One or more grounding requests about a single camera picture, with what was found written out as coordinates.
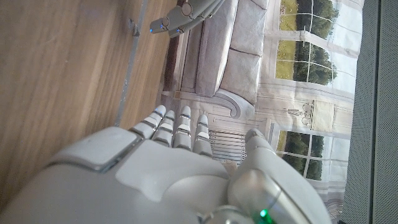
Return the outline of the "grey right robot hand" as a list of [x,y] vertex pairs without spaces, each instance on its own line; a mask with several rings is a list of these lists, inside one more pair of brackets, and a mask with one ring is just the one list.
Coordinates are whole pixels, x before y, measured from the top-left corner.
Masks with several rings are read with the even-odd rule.
[[2,223],[329,223],[317,191],[258,129],[233,172],[214,160],[208,118],[164,106],[56,153],[1,213]]

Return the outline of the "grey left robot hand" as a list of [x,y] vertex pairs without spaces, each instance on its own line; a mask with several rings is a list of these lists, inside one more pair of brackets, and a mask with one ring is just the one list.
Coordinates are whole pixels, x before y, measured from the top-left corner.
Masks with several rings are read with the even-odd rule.
[[211,18],[224,0],[188,0],[172,8],[168,14],[151,22],[152,34],[168,32],[170,38],[177,37]]

